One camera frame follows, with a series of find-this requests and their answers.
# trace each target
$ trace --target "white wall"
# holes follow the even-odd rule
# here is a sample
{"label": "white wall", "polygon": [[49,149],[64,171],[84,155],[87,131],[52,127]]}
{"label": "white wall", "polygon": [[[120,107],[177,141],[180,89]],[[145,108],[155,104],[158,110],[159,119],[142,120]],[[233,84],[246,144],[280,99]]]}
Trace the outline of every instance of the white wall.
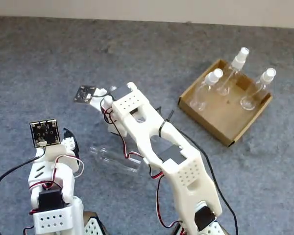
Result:
{"label": "white wall", "polygon": [[294,28],[294,0],[0,0],[0,15]]}

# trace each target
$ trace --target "brown cardboard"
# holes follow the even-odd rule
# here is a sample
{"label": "brown cardboard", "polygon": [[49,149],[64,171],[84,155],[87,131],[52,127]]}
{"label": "brown cardboard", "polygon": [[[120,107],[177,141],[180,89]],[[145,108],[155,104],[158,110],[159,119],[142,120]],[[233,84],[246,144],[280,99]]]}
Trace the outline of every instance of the brown cardboard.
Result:
{"label": "brown cardboard", "polygon": [[197,82],[214,69],[223,69],[228,62],[219,59],[213,63],[181,96],[178,106],[192,119],[201,124],[208,132],[219,139],[226,146],[231,146],[244,134],[256,118],[262,113],[272,100],[268,93],[260,105],[252,111],[244,110],[240,100],[245,90],[253,81],[246,75],[241,74],[237,84],[231,89],[227,96],[216,92],[208,94],[209,103],[203,111],[197,112],[189,106]]}

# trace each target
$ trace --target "white wire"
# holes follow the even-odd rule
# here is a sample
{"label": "white wire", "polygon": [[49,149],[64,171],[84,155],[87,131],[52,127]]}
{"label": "white wire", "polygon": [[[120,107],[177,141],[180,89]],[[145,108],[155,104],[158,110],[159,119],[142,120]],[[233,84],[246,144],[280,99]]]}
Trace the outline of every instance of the white wire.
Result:
{"label": "white wire", "polygon": [[74,178],[78,178],[78,177],[80,177],[80,176],[83,174],[83,172],[84,172],[84,168],[85,168],[84,162],[83,162],[81,159],[78,159],[78,158],[76,158],[76,157],[72,157],[72,156],[68,156],[68,155],[65,155],[65,154],[59,155],[59,156],[55,159],[55,161],[54,161],[54,169],[55,169],[55,165],[57,164],[58,160],[59,160],[60,158],[62,158],[62,157],[72,158],[72,159],[74,159],[74,160],[79,161],[79,162],[82,164],[82,170],[81,170],[81,172],[80,172],[78,175],[74,176]]}

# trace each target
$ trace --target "black circuit board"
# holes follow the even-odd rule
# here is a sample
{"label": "black circuit board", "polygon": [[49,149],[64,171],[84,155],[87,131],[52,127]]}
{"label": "black circuit board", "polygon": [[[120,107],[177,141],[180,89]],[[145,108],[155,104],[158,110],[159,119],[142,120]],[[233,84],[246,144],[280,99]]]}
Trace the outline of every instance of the black circuit board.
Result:
{"label": "black circuit board", "polygon": [[93,97],[93,94],[95,93],[95,90],[96,86],[80,86],[74,97],[74,102],[81,104],[89,104]]}
{"label": "black circuit board", "polygon": [[56,119],[31,122],[29,125],[35,148],[61,143]]}

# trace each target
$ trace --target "white plastic bracket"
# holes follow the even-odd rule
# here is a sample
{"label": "white plastic bracket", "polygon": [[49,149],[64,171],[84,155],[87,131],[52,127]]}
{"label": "white plastic bracket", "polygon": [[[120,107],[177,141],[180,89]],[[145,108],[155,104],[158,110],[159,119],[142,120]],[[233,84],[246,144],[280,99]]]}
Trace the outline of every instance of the white plastic bracket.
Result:
{"label": "white plastic bracket", "polygon": [[103,235],[99,223],[95,218],[90,218],[86,224],[85,235]]}
{"label": "white plastic bracket", "polygon": [[[164,123],[164,119],[133,83],[131,89],[131,93],[113,102],[113,112],[136,142],[142,156],[152,167],[161,169],[170,181],[175,209],[183,221],[182,226],[186,228],[188,235],[197,235],[194,214],[199,202],[205,201],[216,216],[222,213],[214,182],[205,170],[200,152],[171,123]],[[145,119],[144,122],[138,122],[130,113],[134,109]],[[177,164],[172,159],[163,163],[152,150],[150,137],[158,135],[161,126],[161,137],[181,147],[180,154],[185,157],[182,163]]]}

